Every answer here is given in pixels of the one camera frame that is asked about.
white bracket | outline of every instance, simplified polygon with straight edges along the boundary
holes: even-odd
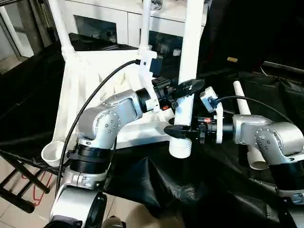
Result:
[[[217,99],[218,96],[216,95],[216,93],[214,92],[213,88],[210,86],[208,88],[205,89],[204,92],[202,92],[200,95],[200,99],[202,101],[202,103],[205,105],[206,109],[208,110],[208,112],[212,113],[212,112],[216,112],[216,115],[214,116],[214,119],[217,120],[217,140],[216,142],[218,144],[222,143],[223,140],[223,106],[222,103],[219,102],[217,107],[214,108],[212,107],[211,103],[210,103],[210,99]]]

white pipe fitting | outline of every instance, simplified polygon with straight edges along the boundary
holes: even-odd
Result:
[[[182,43],[179,84],[195,79],[200,47],[201,21],[204,1],[187,2],[185,34]],[[174,124],[191,125],[194,95],[178,99],[179,106],[175,111]],[[190,139],[171,137],[169,151],[173,157],[187,158],[191,154]]]

black cable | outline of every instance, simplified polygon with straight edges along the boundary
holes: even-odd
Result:
[[[256,103],[258,103],[258,104],[260,104],[260,105],[263,105],[263,106],[265,106],[265,107],[271,109],[272,111],[274,111],[275,113],[277,113],[279,116],[281,116],[282,118],[286,119],[288,122],[290,122],[290,123],[293,124],[293,122],[291,121],[291,119],[289,119],[287,116],[285,116],[285,115],[284,115],[283,113],[281,113],[280,111],[276,110],[275,108],[273,108],[273,107],[271,107],[271,106],[269,106],[269,105],[267,105],[267,104],[265,104],[265,103],[263,103],[263,102],[261,102],[261,101],[258,101],[258,100],[256,100],[256,99],[253,99],[253,98],[250,98],[250,97],[236,96],[236,95],[235,95],[235,96],[225,96],[225,97],[222,97],[222,98],[217,99],[216,101],[219,103],[219,102],[221,102],[221,101],[223,101],[223,100],[231,99],[231,98],[254,101],[254,102],[256,102]]]
[[[56,195],[58,193],[59,187],[60,187],[60,180],[61,180],[61,173],[62,173],[62,166],[63,166],[63,162],[64,162],[64,156],[65,156],[65,151],[67,150],[67,144],[72,136],[73,130],[77,125],[77,122],[81,116],[81,114],[84,112],[84,110],[86,109],[86,107],[88,106],[88,104],[90,103],[90,101],[93,99],[93,97],[97,94],[97,92],[101,89],[101,87],[104,86],[104,84],[113,76],[115,75],[118,71],[120,71],[121,69],[125,68],[128,65],[131,65],[133,63],[136,63],[139,65],[140,60],[132,60],[129,61],[123,65],[121,65],[120,67],[118,67],[116,70],[114,70],[112,73],[109,74],[108,77],[106,77],[102,83],[100,83],[100,85],[94,90],[94,92],[89,96],[89,98],[86,100],[86,102],[84,103],[84,105],[82,106],[82,108],[80,109],[78,115],[76,116],[68,134],[65,140],[65,144],[63,146],[62,152],[61,152],[61,157],[60,157],[60,163],[59,163],[59,169],[58,169],[58,177],[57,177],[57,181],[56,181]]]

white pvc pipe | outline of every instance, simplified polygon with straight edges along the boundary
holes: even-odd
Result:
[[[140,49],[149,50],[151,0],[143,0]]]
[[[60,10],[60,5],[58,0],[49,0],[48,1],[54,22],[56,25],[57,33],[61,43],[61,51],[64,59],[66,60],[66,55],[68,53],[74,53],[74,48],[71,44],[70,38],[68,36],[68,32],[66,30],[65,23],[62,18],[62,13]]]
[[[204,1],[187,1],[185,34],[182,43],[179,84],[196,78],[201,21]],[[179,106],[175,111],[174,124],[191,125],[194,95],[178,99]],[[176,139],[171,137],[169,151],[176,158],[187,158],[191,154],[190,139]]]
[[[234,91],[237,96],[245,96],[242,86],[239,81],[233,83]],[[243,115],[250,115],[250,109],[246,100],[238,99],[237,100],[239,113]],[[248,146],[247,159],[249,166],[254,170],[266,170],[268,165],[264,160],[261,152],[253,146]]]

glass cabinet door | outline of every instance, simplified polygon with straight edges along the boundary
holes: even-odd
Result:
[[[67,0],[64,4],[69,33],[128,44],[127,12]]]

